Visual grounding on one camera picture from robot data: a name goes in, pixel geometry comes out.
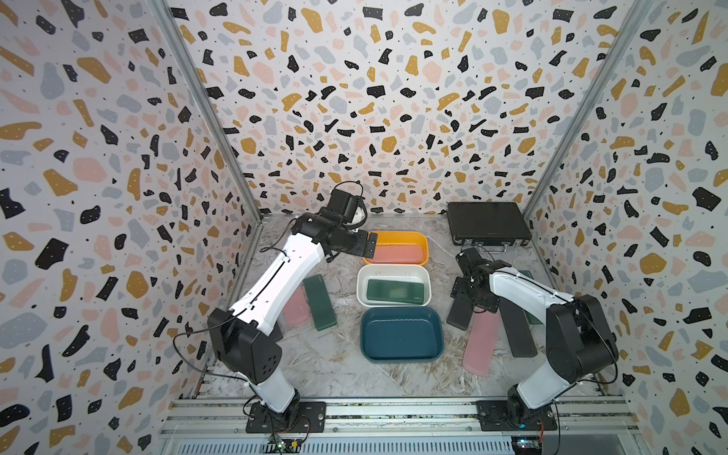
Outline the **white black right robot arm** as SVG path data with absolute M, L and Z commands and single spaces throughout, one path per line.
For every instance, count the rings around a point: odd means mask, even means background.
M 545 327 L 546 360 L 513 386 L 499 420 L 512 428 L 547 422 L 555 400 L 587 375 L 614 366 L 618 349 L 599 300 L 575 297 L 527 277 L 501 260 L 488 261 L 477 248 L 456 255 L 462 275 L 455 279 L 447 324 L 468 329 L 478 310 L 496 313 L 513 303 Z

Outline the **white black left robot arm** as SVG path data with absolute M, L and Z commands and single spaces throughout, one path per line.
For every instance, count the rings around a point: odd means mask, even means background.
M 231 309 L 208 318 L 212 352 L 237 379 L 246 381 L 271 413 L 295 415 L 300 395 L 279 371 L 282 348 L 271 333 L 303 279 L 323 260 L 343 253 L 373 258 L 377 236 L 364 231 L 367 213 L 305 213 L 290 228 L 278 255 Z

